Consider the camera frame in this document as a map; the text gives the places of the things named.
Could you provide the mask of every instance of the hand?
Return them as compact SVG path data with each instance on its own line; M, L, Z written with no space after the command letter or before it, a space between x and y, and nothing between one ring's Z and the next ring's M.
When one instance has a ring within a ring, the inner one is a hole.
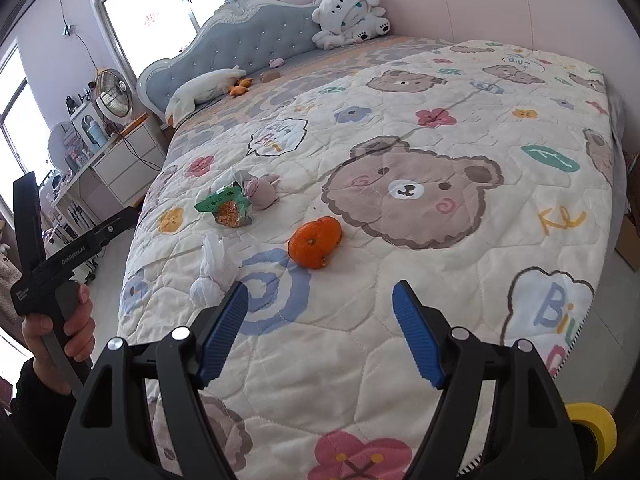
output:
M95 321L91 317L93 309L94 304L89 298L89 287L80 285L78 288L78 307L65 321L63 327L65 334L73 335L64 347L65 354L78 362L87 359L94 350ZM43 314L29 314L22 322L24 341L34 357L33 371L47 388L56 393L68 395L71 393L71 387L63 379L41 339L43 335L52 330L51 318Z

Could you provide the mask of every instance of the floor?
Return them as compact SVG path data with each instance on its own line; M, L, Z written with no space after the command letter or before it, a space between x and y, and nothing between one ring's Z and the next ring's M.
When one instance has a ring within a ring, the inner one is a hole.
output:
M556 378L565 402L616 407L640 351L640 276L614 252L580 337Z
M89 285L94 302L95 349L94 363L107 341L118 331L118 308L124 278L124 266L133 241L133 229L124 231L107 245L104 256L98 260L95 280Z
M120 290L133 233L124 232L107 246L90 285L96 322L94 361L117 331ZM640 276L614 252L605 264L580 337L556 379L562 398L596 402L612 411L639 351Z

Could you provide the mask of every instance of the blue gripper pad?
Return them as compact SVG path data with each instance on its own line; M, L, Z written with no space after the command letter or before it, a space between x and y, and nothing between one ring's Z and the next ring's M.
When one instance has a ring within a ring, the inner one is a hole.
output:
M392 293L394 314L414 356L420 375L439 388L444 381L444 372L440 366L440 349L431 331L418 312L415 304L402 283L396 283Z
M223 305L223 311L203 345L198 377L205 386L220 376L248 307L249 292L244 283L240 283Z

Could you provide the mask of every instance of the electric fan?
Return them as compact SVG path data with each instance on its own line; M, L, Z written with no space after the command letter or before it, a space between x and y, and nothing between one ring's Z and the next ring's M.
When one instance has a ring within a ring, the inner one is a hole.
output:
M122 74L108 68L101 70L95 80L95 101L107 119L127 124L131 118L133 97Z

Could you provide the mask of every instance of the white dresser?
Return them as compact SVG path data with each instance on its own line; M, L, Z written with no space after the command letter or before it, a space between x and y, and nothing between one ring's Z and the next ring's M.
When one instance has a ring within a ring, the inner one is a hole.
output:
M164 149L156 142L156 132L149 131L158 127L150 124L150 120L140 124L124 140L117 141L92 164L95 173L124 207L134 205L146 193L159 173L155 166L162 168L164 164Z

